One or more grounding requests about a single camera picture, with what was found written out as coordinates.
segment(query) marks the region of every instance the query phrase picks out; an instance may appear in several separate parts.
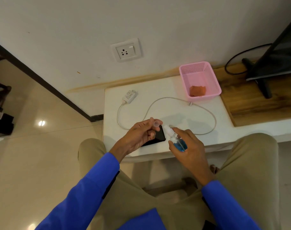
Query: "blue sleeve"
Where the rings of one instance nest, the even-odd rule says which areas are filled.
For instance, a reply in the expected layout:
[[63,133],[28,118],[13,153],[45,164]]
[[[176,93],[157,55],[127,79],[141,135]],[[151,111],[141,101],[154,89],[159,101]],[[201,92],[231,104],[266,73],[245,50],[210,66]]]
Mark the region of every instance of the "blue sleeve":
[[119,169],[117,159],[111,153],[106,153],[36,230],[86,230],[103,201],[102,197],[107,187]]
[[219,181],[209,182],[202,188],[202,194],[219,229],[260,229]]

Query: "switch plate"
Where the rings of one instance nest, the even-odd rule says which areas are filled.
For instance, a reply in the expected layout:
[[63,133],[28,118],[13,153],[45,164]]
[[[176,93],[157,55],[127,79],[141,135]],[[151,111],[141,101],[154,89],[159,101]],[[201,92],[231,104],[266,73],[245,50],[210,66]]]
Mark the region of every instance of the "switch plate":
[[135,60],[141,57],[140,43],[138,38],[111,45],[113,55],[118,62]]

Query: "orange cloth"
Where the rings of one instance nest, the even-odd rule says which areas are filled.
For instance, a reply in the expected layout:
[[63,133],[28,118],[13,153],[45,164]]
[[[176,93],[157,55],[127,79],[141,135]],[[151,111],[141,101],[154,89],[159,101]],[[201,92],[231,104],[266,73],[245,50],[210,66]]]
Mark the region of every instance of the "orange cloth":
[[190,97],[204,96],[206,94],[206,87],[193,85],[190,87],[189,91],[190,91]]

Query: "white wall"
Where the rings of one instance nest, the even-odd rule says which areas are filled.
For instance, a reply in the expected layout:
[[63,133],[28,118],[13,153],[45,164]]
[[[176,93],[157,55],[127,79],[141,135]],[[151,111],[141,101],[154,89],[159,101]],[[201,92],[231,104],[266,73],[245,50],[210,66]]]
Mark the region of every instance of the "white wall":
[[[66,90],[195,61],[224,64],[273,42],[290,21],[291,0],[0,0],[0,44],[97,115],[103,89]],[[135,37],[144,57],[117,63],[109,45]]]

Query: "black smartphone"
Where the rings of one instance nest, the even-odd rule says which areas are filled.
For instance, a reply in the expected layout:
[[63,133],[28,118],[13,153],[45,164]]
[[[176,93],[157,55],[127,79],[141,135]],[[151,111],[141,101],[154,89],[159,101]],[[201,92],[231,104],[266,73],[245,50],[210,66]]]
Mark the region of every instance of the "black smartphone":
[[152,140],[146,142],[141,147],[146,146],[146,145],[150,145],[150,144],[154,144],[154,143],[163,142],[166,140],[166,137],[164,136],[162,125],[160,125],[159,128],[160,128],[160,131],[156,131],[155,139],[152,139]]

